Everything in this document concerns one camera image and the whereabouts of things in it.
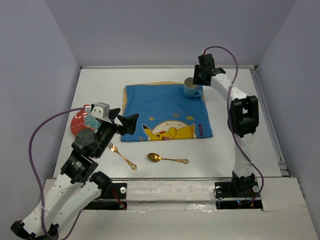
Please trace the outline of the blue mug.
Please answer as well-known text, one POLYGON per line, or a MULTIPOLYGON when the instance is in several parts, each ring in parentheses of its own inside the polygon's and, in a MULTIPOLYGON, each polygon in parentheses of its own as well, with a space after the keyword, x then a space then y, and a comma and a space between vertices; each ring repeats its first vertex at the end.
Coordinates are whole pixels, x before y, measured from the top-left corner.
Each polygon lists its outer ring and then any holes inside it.
POLYGON ((188 77, 183 82, 183 93, 187 98, 196 98, 203 95, 198 85, 193 83, 193 78, 188 77))

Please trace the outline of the gold fork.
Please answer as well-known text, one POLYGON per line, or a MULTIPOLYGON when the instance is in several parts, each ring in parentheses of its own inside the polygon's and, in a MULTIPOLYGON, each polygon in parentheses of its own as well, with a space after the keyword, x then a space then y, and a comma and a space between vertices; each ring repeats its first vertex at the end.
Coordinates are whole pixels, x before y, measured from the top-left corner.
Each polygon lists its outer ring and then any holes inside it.
POLYGON ((126 161, 126 163, 130 166, 130 168, 132 170, 137 170, 138 167, 136 164, 132 163, 130 160, 128 160, 123 154, 121 154, 118 150, 118 148, 112 143, 112 142, 109 142, 108 143, 108 148, 113 152, 113 153, 116 153, 118 154, 122 159, 124 159, 126 161))

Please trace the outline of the red and teal plate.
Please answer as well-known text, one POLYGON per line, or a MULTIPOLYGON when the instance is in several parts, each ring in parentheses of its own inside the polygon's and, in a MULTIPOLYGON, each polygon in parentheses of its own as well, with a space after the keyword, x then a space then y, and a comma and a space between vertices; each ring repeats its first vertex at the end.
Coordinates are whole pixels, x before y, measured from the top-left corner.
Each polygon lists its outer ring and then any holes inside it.
POLYGON ((80 110, 74 115, 73 119, 71 120, 70 130, 71 133, 76 136, 81 130, 92 129, 96 131, 99 126, 100 123, 94 117, 89 115, 88 112, 80 110))

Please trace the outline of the blue pikachu placemat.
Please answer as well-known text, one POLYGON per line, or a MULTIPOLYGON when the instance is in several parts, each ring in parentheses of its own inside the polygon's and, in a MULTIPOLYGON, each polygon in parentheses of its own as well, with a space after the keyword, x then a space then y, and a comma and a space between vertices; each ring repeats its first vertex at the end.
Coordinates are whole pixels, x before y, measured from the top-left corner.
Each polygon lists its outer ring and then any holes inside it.
POLYGON ((130 143, 213 137, 202 90, 199 87, 194 97, 187 97, 181 83, 127 85, 124 116, 139 117, 135 133, 120 140, 130 143))

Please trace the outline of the gold spoon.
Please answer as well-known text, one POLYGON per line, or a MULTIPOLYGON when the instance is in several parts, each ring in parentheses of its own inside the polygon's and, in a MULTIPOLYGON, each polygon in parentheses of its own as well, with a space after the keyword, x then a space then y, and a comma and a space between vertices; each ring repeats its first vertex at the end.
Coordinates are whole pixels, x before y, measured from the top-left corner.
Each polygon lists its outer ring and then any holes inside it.
POLYGON ((188 159, 164 158, 156 153, 149 153, 147 155, 147 158, 151 162, 155 162, 155 163, 160 162, 160 161, 172 161, 172 162, 177 162, 177 163, 182 163, 182 164, 188 164, 190 162, 188 159))

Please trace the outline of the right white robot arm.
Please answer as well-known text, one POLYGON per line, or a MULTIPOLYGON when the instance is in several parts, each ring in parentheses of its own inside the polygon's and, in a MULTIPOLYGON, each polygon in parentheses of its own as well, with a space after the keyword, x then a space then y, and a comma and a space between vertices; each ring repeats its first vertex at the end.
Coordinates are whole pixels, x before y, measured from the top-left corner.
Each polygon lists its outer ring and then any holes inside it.
POLYGON ((234 140, 234 167, 230 181, 215 183, 213 194, 218 200, 251 197, 258 183, 251 160, 254 133, 259 125, 259 101, 235 86, 226 71, 215 66, 211 54, 198 57, 193 83, 210 86, 226 101, 227 125, 234 140))

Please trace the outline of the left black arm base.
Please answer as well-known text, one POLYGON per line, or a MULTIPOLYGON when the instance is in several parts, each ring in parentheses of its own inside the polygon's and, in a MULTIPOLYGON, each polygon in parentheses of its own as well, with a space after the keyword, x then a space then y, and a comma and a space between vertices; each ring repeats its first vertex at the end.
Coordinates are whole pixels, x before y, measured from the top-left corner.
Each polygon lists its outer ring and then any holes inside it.
POLYGON ((116 181, 110 190, 104 190, 101 195, 90 202, 84 210, 122 211, 127 209, 127 182, 116 181))

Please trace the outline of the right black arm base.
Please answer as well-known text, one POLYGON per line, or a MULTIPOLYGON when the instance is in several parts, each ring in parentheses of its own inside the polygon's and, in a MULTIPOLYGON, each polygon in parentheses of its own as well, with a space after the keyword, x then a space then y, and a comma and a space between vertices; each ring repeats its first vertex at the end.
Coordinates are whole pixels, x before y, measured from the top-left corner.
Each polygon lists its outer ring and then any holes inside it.
POLYGON ((260 188, 255 182, 253 186, 236 193, 230 181, 219 181, 214 184, 213 196, 217 210, 263 210, 261 196, 257 196, 260 188))

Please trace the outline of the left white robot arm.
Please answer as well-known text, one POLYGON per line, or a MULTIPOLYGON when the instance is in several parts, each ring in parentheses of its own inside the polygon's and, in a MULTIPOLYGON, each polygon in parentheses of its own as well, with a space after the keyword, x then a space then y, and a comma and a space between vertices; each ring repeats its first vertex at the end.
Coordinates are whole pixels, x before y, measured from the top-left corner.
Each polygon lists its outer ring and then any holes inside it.
POLYGON ((53 186, 47 193, 39 175, 35 175, 40 189, 40 202, 23 220, 15 221, 10 229, 24 240, 56 240, 59 230, 72 218, 78 219, 81 210, 98 197, 110 194, 112 180, 96 171, 100 158, 114 135, 133 135, 139 114, 124 117, 120 108, 110 109, 106 103, 86 104, 81 108, 99 122, 97 129, 80 130, 72 152, 53 186))

